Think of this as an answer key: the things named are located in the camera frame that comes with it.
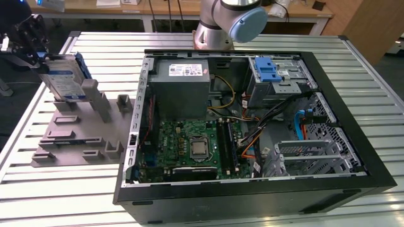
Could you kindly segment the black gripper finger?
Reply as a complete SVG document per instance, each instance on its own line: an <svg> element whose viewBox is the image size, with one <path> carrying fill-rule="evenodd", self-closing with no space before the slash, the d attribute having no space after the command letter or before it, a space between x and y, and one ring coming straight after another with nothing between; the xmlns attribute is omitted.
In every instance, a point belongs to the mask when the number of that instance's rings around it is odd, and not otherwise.
<svg viewBox="0 0 404 227"><path fill-rule="evenodd" d="M46 58L48 55L48 34L44 18L34 14L19 26L20 58L26 65L36 71L48 71Z"/></svg>
<svg viewBox="0 0 404 227"><path fill-rule="evenodd" d="M31 69L26 49L11 40L7 34L0 34L0 58L15 68Z"/></svg>

